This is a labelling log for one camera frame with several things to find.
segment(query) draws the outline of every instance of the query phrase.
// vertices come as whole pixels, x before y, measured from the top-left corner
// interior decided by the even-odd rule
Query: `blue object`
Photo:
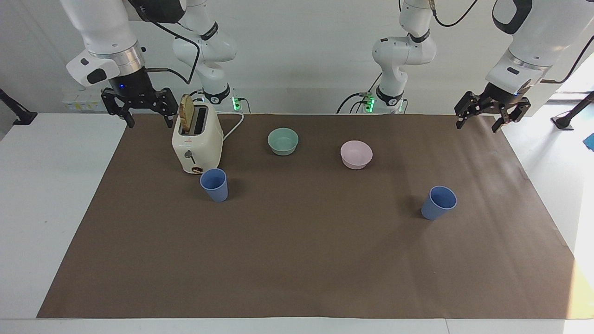
[[[229,195],[227,174],[222,169],[213,168],[206,171],[200,177],[200,185],[215,202],[223,202]]]
[[[584,144],[588,149],[594,151],[594,133],[584,140]]]
[[[457,203],[458,199],[453,191],[447,187],[438,185],[431,188],[429,196],[427,196],[425,204],[421,208],[421,213],[423,217],[429,220],[436,220],[444,213],[455,208]]]

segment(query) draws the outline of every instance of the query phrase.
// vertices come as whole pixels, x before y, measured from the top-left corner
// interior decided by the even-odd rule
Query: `cup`
[[[299,143],[297,133],[289,128],[278,128],[268,135],[268,145],[276,155],[287,156]]]
[[[373,158],[373,151],[362,141],[347,141],[340,148],[342,162],[350,169],[363,169]]]
[[[431,188],[425,204],[421,208],[423,217],[429,220],[436,220],[444,213],[456,207],[458,199],[454,192],[442,185]]]
[[[223,202],[227,199],[227,174],[222,169],[213,168],[206,171],[200,177],[200,185],[215,202]]]

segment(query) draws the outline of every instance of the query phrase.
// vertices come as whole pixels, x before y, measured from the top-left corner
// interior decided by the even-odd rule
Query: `bowl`
[[[298,143],[299,136],[289,128],[278,128],[268,135],[268,145],[272,152],[279,156],[293,153]]]
[[[350,169],[362,169],[373,158],[373,151],[369,145],[359,140],[347,141],[340,148],[342,162]]]

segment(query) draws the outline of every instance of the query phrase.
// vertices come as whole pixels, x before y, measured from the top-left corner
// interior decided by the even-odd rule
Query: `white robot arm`
[[[594,20],[594,0],[497,0],[492,16],[495,25],[514,39],[487,75],[485,91],[478,96],[466,92],[456,105],[458,129],[482,113],[501,115],[493,132],[519,122],[530,107],[524,94]]]
[[[79,83],[91,86],[109,80],[101,91],[110,115],[134,126],[130,109],[151,109],[173,125],[178,104],[169,88],[155,90],[144,66],[142,50],[128,23],[122,0],[60,0],[72,24],[83,37],[85,50],[67,64]],[[141,17],[175,23],[184,14],[185,0],[133,0]]]
[[[373,58],[381,67],[382,79],[374,87],[374,112],[392,114],[401,100],[408,75],[403,65],[423,65],[435,58],[437,46],[429,35],[432,11],[429,0],[405,0],[400,13],[400,25],[406,37],[386,37],[377,41]]]
[[[195,72],[202,82],[205,97],[219,106],[217,109],[220,111],[237,109],[225,72],[217,64],[235,59],[235,41],[219,30],[219,25],[208,12],[207,0],[188,0],[184,20],[184,26],[193,34],[190,39],[201,49]],[[193,65],[197,50],[192,44],[175,39],[173,51],[179,60],[190,67]]]

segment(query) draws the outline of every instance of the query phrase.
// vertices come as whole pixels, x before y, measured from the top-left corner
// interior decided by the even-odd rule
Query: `brown tabletop cover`
[[[247,115],[223,148],[224,203],[183,172],[162,117],[135,118],[39,317],[594,316],[492,118],[459,131],[452,116]],[[293,155],[270,151],[278,127],[299,134]],[[372,147],[365,169],[342,164],[348,140]],[[459,203],[430,222],[419,209],[434,185]]]

